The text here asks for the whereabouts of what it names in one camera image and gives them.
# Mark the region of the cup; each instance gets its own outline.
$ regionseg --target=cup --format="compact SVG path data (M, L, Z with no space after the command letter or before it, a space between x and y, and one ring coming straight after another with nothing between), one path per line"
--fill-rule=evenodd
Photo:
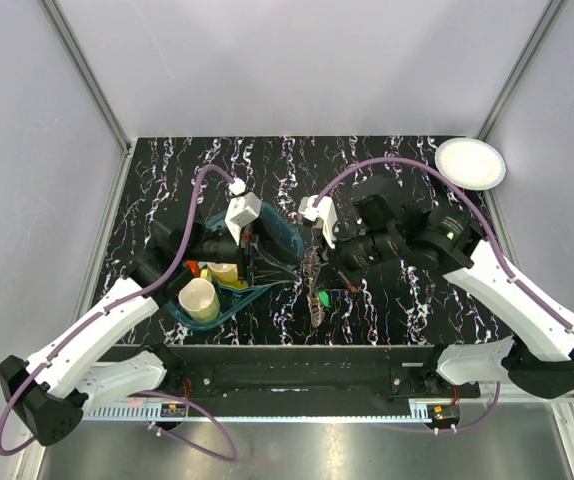
M215 320L220 312L216 289L209 280L192 279L178 294L178 303L197 322Z
M238 267L235 263L208 263L207 267L221 282L234 283L238 280Z

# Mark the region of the small yellow object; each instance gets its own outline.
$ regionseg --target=small yellow object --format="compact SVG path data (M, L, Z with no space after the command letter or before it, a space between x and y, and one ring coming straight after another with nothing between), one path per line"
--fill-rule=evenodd
M238 280L238 266L234 263L208 263L207 267L221 283L233 283Z

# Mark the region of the white bracket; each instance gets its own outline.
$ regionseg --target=white bracket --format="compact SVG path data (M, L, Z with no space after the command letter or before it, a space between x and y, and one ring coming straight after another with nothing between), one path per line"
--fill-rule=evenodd
M301 200L298 207L298 214L310 222L314 222L314 228L320 228L323 231L323 237L329 245L329 248L336 248L336 236L334 235L334 226L338 221L336 207L331 197L323 197L317 207L314 202L318 195L305 197Z
M166 374L163 362L151 352L141 352L107 367L91 368L76 386L79 392L89 395L83 412L93 412L143 390L155 390Z
M515 283L520 280L574 325L574 313L564 308L509 261L515 274L510 280L503 272L489 242L481 241L471 259L472 268L461 268L445 275L447 281L458 285L480 300L487 308L507 324L525 342L529 351L544 362L565 362L574 351L574 334L545 312Z
M33 372L38 365L46 361L47 355L60 344L74 329L96 312L103 316L80 332L56 358L52 365L45 368L36 377L36 383L49 384L49 393L65 398L78 385L85 372L114 345L125 333L147 317L151 316L158 305L152 298L136 297L105 314L105 307L119 298L141 290L131 278L119 278L105 296L94 305L80 320L74 323L60 337L42 350L27 358L27 372Z
M262 202L260 198L252 192L235 197L229 201L229 207L225 214L225 224L236 240L236 245L240 245L240 232L244 227L256 220L260 216Z
M501 365L512 347L512 337L476 345L449 345L438 359L436 371L452 385L467 382L507 382L507 370Z

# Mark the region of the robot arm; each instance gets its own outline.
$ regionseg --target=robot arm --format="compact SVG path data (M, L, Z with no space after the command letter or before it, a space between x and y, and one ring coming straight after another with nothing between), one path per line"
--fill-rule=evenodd
M319 289L357 291L367 270L402 258L442 275L472 294L503 320L515 336L487 344L437 346L430 369L454 385L506 380L544 398L574 389L574 312L546 295L512 266L508 279L480 225L450 207L422 211L395 197L390 180L373 176L352 198L362 224L355 235L337 238L331 198L314 207L303 199L299 213L318 232L322 270ZM521 280L571 325L568 331L516 284Z
M225 216L226 228L208 230L200 222L192 225L183 261L236 263L239 277L249 285L296 279L290 265L300 259L275 232L272 215L270 210L263 211L253 193L234 197ZM143 390L175 393L182 386L183 364L163 345L145 347L129 360L92 369L123 335L176 298L193 278L190 268L182 264L153 292L139 295L170 268L184 228L155 223L153 231L152 241L126 275L66 332L26 360L12 355L1 362L0 383L7 401L35 375L13 409L42 445L52 445L71 433L85 412Z

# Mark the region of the green object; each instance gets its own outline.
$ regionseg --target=green object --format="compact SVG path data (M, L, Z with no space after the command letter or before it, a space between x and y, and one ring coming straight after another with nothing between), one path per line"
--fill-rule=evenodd
M331 300L329 299L329 294L327 292L318 292L318 300L323 304L323 307L331 305Z

